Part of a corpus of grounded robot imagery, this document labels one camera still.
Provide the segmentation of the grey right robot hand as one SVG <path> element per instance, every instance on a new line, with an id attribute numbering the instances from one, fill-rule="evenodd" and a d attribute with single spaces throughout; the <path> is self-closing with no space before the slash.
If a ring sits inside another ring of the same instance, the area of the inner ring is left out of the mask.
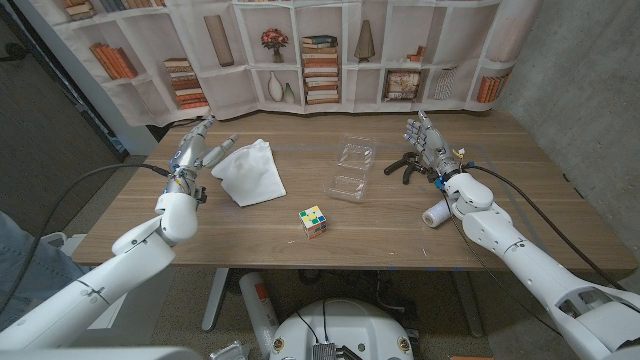
<path id="1" fill-rule="evenodd" d="M 417 149 L 426 165 L 439 175 L 459 173 L 460 164 L 447 141 L 423 110 L 417 114 L 418 120 L 407 120 L 404 139 Z"/>

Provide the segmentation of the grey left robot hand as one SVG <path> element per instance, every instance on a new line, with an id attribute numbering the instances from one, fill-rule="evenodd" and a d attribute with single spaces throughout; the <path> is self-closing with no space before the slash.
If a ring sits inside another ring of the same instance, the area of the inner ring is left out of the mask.
<path id="1" fill-rule="evenodd" d="M 182 138 L 169 163 L 170 176 L 166 193 L 183 193 L 198 202 L 205 202 L 205 188 L 196 184 L 199 172 L 203 168 L 215 167 L 238 140 L 238 135 L 232 134 L 219 146 L 206 150 L 207 132 L 214 120 L 213 116 L 204 119 Z"/>

